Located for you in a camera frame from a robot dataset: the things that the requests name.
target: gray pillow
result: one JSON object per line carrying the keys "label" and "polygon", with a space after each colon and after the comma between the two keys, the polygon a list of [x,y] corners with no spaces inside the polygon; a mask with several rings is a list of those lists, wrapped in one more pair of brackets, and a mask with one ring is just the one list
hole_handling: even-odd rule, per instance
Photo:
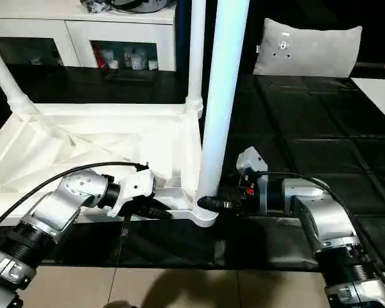
{"label": "gray pillow", "polygon": [[362,27],[303,30],[265,18],[254,74],[348,77],[357,60]]}

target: glass cabinet door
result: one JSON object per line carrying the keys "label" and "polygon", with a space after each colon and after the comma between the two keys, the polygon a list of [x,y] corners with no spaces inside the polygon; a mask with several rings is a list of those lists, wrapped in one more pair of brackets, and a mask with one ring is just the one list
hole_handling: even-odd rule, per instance
{"label": "glass cabinet door", "polygon": [[6,64],[63,65],[51,38],[0,37],[0,55]]}
{"label": "glass cabinet door", "polygon": [[0,19],[0,55],[8,64],[80,66],[64,21]]}
{"label": "glass cabinet door", "polygon": [[154,43],[91,41],[98,67],[133,71],[158,70]]}
{"label": "glass cabinet door", "polygon": [[84,67],[175,71],[172,24],[66,21]]}

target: floor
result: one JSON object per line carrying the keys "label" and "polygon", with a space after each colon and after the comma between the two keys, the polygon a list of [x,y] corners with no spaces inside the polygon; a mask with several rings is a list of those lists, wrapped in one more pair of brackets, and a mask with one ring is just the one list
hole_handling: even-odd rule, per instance
{"label": "floor", "polygon": [[41,267],[20,296],[26,308],[327,308],[323,287],[317,273]]}

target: white shelf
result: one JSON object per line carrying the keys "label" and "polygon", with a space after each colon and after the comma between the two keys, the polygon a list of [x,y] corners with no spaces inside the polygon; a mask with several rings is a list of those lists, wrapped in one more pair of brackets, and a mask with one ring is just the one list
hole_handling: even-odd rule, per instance
{"label": "white shelf", "polygon": [[69,21],[108,21],[142,24],[174,24],[175,4],[155,13],[111,11],[90,14],[79,0],[0,0],[0,19],[62,19]]}

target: white table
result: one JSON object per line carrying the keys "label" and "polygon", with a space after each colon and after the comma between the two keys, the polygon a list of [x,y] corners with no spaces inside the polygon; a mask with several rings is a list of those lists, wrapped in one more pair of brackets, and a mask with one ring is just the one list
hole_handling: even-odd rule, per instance
{"label": "white table", "polygon": [[352,80],[385,115],[385,79],[352,78]]}

